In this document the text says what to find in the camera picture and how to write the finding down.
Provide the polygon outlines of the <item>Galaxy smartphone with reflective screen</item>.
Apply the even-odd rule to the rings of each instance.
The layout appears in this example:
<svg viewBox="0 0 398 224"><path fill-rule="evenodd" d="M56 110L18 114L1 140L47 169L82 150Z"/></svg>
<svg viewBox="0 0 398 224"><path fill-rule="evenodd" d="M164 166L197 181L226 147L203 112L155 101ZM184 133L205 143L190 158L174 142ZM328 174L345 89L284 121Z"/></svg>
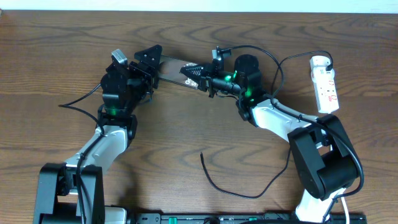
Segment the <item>Galaxy smartphone with reflective screen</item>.
<svg viewBox="0 0 398 224"><path fill-rule="evenodd" d="M160 56L159 79L181 86L197 89L198 84L184 74L180 73L182 67L196 65L193 62L180 60L166 55Z"/></svg>

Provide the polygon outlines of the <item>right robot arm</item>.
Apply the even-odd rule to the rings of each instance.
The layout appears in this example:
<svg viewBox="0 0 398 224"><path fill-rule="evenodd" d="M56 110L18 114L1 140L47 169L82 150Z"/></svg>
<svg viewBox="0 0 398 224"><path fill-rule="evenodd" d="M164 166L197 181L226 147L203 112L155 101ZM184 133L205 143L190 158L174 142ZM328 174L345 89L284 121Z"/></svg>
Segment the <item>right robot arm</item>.
<svg viewBox="0 0 398 224"><path fill-rule="evenodd" d="M358 193L364 184L363 167L340 122L328 114L318 118L280 104L261 85L258 59L239 56L234 72L223 70L223 61L184 66L181 73L211 97L219 91L237 97L243 120L267 129L289 145L304 193L295 210L301 222L326 223L337 200Z"/></svg>

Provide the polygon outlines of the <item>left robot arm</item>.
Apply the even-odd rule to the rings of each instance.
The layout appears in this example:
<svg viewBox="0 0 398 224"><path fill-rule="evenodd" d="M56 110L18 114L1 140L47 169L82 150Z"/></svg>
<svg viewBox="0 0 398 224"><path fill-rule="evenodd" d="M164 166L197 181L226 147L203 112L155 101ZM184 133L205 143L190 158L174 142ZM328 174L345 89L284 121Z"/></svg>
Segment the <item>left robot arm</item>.
<svg viewBox="0 0 398 224"><path fill-rule="evenodd" d="M162 46L136 52L129 61L117 49L111 54L97 88L103 104L89 115L96 127L91 139L62 163L46 163L39 172L34 223L131 223L128 211L104 202L103 177L136 135L132 113L159 86Z"/></svg>

